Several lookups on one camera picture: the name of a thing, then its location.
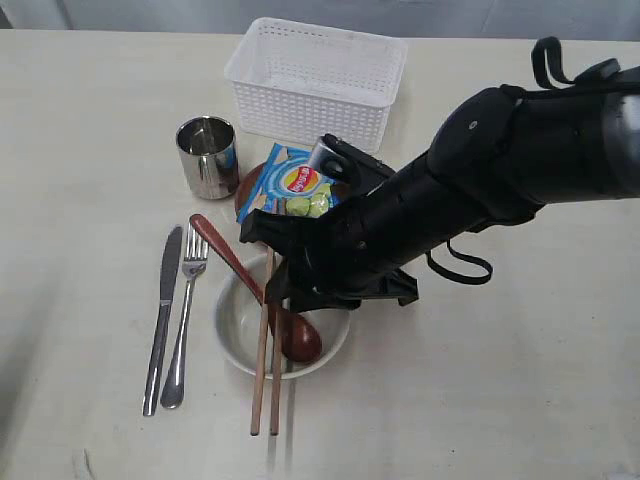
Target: stainless steel cup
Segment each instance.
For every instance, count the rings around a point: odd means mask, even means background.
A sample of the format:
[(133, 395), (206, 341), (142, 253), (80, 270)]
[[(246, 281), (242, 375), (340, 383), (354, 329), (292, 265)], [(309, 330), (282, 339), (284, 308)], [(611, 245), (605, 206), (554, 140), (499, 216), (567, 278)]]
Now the stainless steel cup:
[(236, 191), (236, 136), (229, 122), (208, 116), (191, 119), (178, 129), (176, 145), (195, 195), (213, 200)]

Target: table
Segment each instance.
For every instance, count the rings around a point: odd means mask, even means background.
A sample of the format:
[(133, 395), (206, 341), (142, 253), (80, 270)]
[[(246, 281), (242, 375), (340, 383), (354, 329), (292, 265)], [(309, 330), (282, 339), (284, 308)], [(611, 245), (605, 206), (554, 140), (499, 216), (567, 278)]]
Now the table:
[[(260, 253), (237, 241), (231, 200), (190, 194), (173, 140), (201, 113), (239, 126), (222, 73), (239, 39), (0, 31), (1, 476), (86, 478), (85, 452), (96, 480), (639, 473), (633, 200), (552, 206), (533, 223), (464, 235), (457, 246), (495, 265), (484, 287), (412, 262), (421, 301), (354, 312), (344, 348), (297, 381), (277, 440), (249, 436), (252, 377), (216, 348), (212, 309), (227, 268), (213, 257), (193, 302), (185, 403), (142, 417), (170, 227), (201, 212), (243, 259)], [(410, 40), (378, 157), (409, 162), (486, 86), (532, 87), (532, 45)], [(571, 75), (640, 58), (632, 43), (565, 47)], [(237, 135), (246, 173), (272, 140)], [(183, 286), (179, 277), (169, 348)]]

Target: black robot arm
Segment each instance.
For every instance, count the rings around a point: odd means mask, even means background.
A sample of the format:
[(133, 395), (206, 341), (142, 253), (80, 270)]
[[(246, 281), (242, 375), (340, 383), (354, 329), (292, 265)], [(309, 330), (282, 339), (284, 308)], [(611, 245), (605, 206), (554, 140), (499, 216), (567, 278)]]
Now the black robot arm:
[[(547, 204), (640, 196), (640, 69), (615, 59), (569, 80), (560, 43), (538, 41), (534, 75), (546, 89), (488, 88), (458, 107), (430, 149), (398, 172), (332, 136), (321, 137), (310, 163), (348, 187), (318, 219), (254, 210), (240, 240), (262, 241), (285, 257), (267, 285), (269, 299), (290, 308), (357, 308), (363, 299), (418, 299), (417, 282), (400, 267), (427, 255), (437, 273), (481, 284), (491, 266), (460, 254), (460, 233), (532, 220)], [(557, 89), (549, 80), (571, 85)], [(464, 277), (429, 252), (447, 243), (487, 275)]]

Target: brown spoon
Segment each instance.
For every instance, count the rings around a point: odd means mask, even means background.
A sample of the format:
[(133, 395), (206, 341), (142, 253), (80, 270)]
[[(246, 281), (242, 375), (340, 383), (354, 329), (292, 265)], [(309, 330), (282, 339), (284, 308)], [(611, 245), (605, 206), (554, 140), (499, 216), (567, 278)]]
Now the brown spoon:
[[(218, 233), (211, 222), (199, 213), (191, 215), (189, 221), (193, 228), (196, 229), (196, 232), (207, 241), (211, 248), (240, 277), (240, 280), (249, 287), (258, 303), (262, 305), (262, 288), (240, 263), (229, 244), (222, 238), (222, 235)], [(281, 315), (280, 318), (282, 319), (282, 353), (289, 360), (298, 363), (311, 363), (316, 360), (322, 353), (322, 339), (316, 329), (302, 315), (291, 313), (280, 305), (276, 305), (275, 308), (278, 309), (278, 314)], [(273, 315), (269, 315), (271, 332), (273, 332), (274, 327), (271, 324), (273, 318), (275, 318)]]

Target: butter knife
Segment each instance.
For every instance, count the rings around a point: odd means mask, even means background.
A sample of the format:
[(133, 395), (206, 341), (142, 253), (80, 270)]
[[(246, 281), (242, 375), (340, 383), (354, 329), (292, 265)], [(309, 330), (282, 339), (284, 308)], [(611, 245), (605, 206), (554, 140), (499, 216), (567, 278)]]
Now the butter knife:
[(149, 359), (149, 372), (144, 389), (144, 401), (142, 415), (150, 417), (156, 413), (158, 405), (158, 393), (160, 389), (160, 377), (162, 376), (162, 360), (164, 347), (167, 343), (167, 329), (169, 327), (169, 315), (173, 302), (173, 290), (176, 286), (178, 265), (180, 264), (180, 250), (182, 249), (182, 227), (176, 226), (164, 246), (162, 255), (162, 267), (160, 269), (160, 308), (158, 309), (158, 321), (156, 332), (153, 336), (153, 347)]

